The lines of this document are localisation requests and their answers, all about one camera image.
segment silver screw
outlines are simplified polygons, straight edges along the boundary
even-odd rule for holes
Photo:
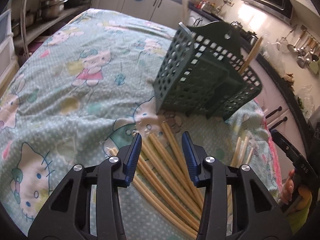
[[[73,170],[74,170],[74,171],[80,171],[80,170],[82,170],[82,165],[81,165],[81,164],[77,164],[77,165],[73,166]]]
[[[241,169],[243,169],[244,171],[249,171],[250,167],[247,164],[244,164],[241,166]]]
[[[214,163],[215,159],[211,156],[208,156],[205,158],[205,161],[208,162],[208,163]]]
[[[112,156],[112,157],[109,158],[109,161],[111,163],[116,163],[117,161],[119,161],[119,158],[117,156]]]

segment hello kitty tablecloth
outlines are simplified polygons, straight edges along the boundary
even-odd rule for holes
[[[89,9],[50,37],[23,65],[0,100],[0,201],[24,234],[69,169],[105,159],[134,131],[168,146],[167,120],[180,143],[193,142],[229,164],[238,136],[249,137],[250,166],[275,198],[280,169],[255,101],[229,120],[155,114],[152,82],[175,30],[114,11]],[[130,186],[119,189],[127,239],[186,239]],[[228,232],[231,232],[229,214]],[[95,231],[95,190],[92,193]]]

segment pink cabinet door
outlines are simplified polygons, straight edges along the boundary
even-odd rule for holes
[[[283,122],[275,127],[275,129],[277,129],[285,138],[287,138],[288,141],[290,141],[293,146],[296,147],[296,149],[304,157],[306,157],[299,129],[289,109],[282,113],[276,120],[273,120],[271,123],[269,123],[268,128],[270,129],[280,121]],[[275,146],[278,153],[281,176],[282,179],[285,179],[288,176],[289,171],[291,171],[294,167],[285,153],[277,145]]]
[[[248,55],[243,49],[241,49],[241,54],[244,58]],[[278,110],[267,118],[267,123],[270,123],[288,109],[287,103],[267,72],[256,60],[251,61],[250,67],[256,72],[263,86],[261,93],[256,99],[265,117],[267,117],[268,114],[272,114],[275,110]]]

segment person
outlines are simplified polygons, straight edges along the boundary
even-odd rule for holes
[[[294,170],[289,172],[289,176],[280,193],[280,200],[287,205],[292,200],[292,193],[294,189],[294,183],[292,181],[293,175]],[[306,223],[309,208],[312,202],[311,191],[307,186],[301,185],[298,188],[298,192],[302,196],[302,199],[299,201],[294,210],[290,212],[286,217],[291,226],[293,234],[295,234]]]

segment pink heart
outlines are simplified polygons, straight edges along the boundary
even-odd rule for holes
[[[46,50],[40,55],[40,58],[44,58],[44,57],[48,56],[49,54],[50,54],[49,49],[46,49]]]
[[[4,151],[2,152],[2,159],[5,160],[10,152],[10,145],[11,145],[12,141],[8,142],[7,147],[4,149]]]

